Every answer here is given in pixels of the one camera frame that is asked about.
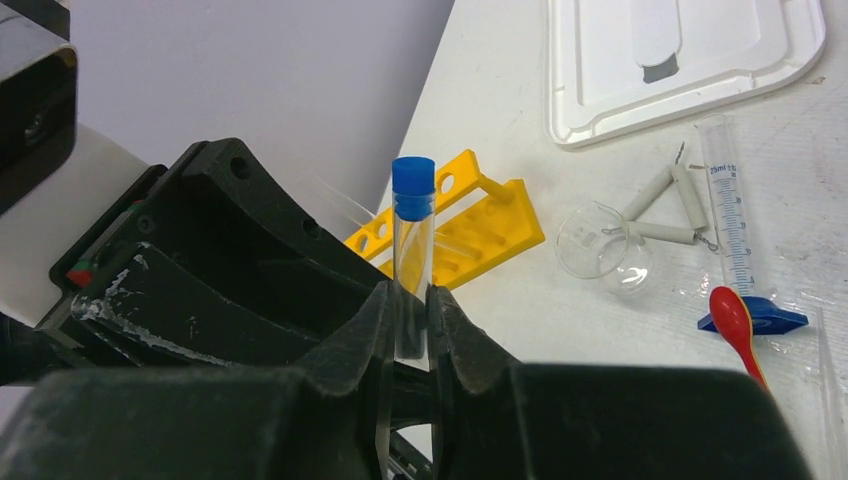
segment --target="white ceramic rod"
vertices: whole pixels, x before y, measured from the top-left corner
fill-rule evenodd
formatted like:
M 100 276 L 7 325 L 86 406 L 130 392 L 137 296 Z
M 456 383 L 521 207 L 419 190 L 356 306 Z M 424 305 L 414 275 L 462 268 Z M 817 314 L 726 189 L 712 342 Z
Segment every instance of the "white ceramic rod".
M 707 228 L 709 222 L 704 214 L 704 207 L 701 206 L 701 198 L 695 191 L 695 185 L 692 184 L 692 178 L 689 177 L 686 167 L 681 164 L 671 167 L 671 176 L 677 184 L 677 192 L 680 194 L 680 200 L 683 201 L 686 216 L 689 217 L 689 225 L 696 232 Z
M 688 228 L 667 227 L 645 222 L 627 222 L 627 228 L 630 229 L 631 233 L 636 233 L 645 238 L 682 245 L 695 244 L 695 231 Z
M 639 191 L 636 198 L 624 207 L 624 210 L 621 211 L 621 216 L 627 221 L 639 218 L 639 215 L 642 215 L 654 203 L 654 200 L 662 195 L 662 192 L 671 185 L 672 181 L 671 167 L 663 168 L 645 188 Z

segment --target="spoon handle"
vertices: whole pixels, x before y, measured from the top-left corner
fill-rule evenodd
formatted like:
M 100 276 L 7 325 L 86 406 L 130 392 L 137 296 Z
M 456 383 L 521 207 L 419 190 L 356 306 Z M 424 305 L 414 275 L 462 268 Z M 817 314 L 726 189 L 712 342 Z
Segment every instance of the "spoon handle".
M 742 359 L 742 364 L 745 365 L 748 375 L 754 377 L 768 391 L 768 384 L 766 383 L 765 376 L 763 376 L 763 370 L 760 368 L 760 362 L 757 361 L 757 357 L 754 355 L 753 346 L 749 344 L 747 348 L 738 348 L 736 352 Z

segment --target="red component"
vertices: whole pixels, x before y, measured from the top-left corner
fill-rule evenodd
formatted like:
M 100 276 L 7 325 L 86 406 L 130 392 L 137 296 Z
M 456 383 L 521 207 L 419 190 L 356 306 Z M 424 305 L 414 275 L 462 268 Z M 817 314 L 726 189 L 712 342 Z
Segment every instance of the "red component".
M 748 374 L 768 390 L 751 343 L 754 338 L 751 314 L 742 298 L 731 288 L 716 287 L 710 294 L 710 315 L 718 333 L 742 358 Z
M 91 283 L 91 280 L 94 278 L 94 275 L 91 273 L 91 270 L 83 269 L 83 270 L 71 270 L 70 272 L 65 274 L 68 277 L 68 280 L 74 282 L 74 284 L 80 288 L 85 288 Z

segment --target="yellow test tube rack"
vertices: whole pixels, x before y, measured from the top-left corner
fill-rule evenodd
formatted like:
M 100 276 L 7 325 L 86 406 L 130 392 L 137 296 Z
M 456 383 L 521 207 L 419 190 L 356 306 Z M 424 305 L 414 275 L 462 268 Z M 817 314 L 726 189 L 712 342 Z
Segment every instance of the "yellow test tube rack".
M 462 152 L 436 172 L 436 214 L 477 188 L 486 196 L 436 228 L 433 283 L 456 288 L 545 241 L 524 181 L 503 185 L 480 172 L 477 156 Z M 371 261 L 392 245 L 391 208 L 377 215 L 345 245 Z M 392 261 L 380 265 L 392 276 Z

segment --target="white table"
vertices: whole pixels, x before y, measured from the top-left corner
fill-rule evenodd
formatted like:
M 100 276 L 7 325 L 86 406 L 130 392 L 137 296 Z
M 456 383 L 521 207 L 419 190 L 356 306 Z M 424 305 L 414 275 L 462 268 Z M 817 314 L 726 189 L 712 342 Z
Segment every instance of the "white table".
M 812 326 L 758 339 L 773 393 L 810 463 L 823 470 L 814 312 L 828 321 L 842 383 L 848 375 L 848 4 L 824 0 L 826 51 L 802 80 L 765 97 L 721 108 L 735 121 L 760 283 Z M 558 148 L 544 126 L 546 5 L 542 1 L 457 0 L 418 104 L 403 154 L 439 166 L 465 148 L 495 180 L 523 178 L 547 241 L 454 294 L 469 318 L 524 361 L 723 367 L 741 362 L 695 322 L 720 284 L 718 259 L 704 247 L 651 243 L 664 278 L 630 302 L 569 277 L 554 257 L 560 223 L 577 197 L 622 208 L 674 158 L 700 164 L 693 123 L 684 118 L 577 152 Z M 822 82 L 812 80 L 824 78 Z M 694 174 L 709 208 L 706 181 Z M 685 225 L 674 192 L 646 221 Z M 383 206 L 387 203 L 388 194 Z M 429 448 L 427 434 L 409 438 Z

